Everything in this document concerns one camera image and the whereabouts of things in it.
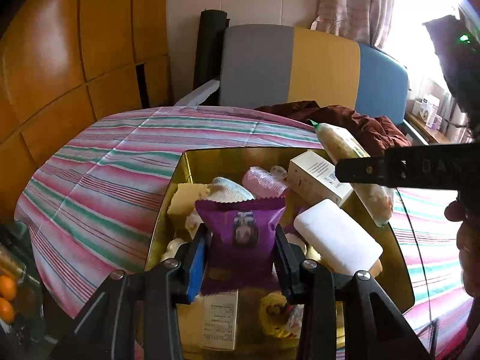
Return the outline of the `person's right hand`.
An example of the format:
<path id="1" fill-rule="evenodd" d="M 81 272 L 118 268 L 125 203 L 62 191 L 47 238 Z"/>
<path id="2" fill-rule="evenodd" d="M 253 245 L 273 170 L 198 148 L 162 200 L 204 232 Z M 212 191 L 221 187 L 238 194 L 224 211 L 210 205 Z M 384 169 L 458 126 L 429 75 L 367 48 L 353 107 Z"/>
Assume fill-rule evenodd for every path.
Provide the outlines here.
<path id="1" fill-rule="evenodd" d="M 451 222 L 461 222 L 456 234 L 456 246 L 462 269 L 465 291 L 471 297 L 479 297 L 479 217 L 468 212 L 458 201 L 451 202 L 444 211 Z"/>

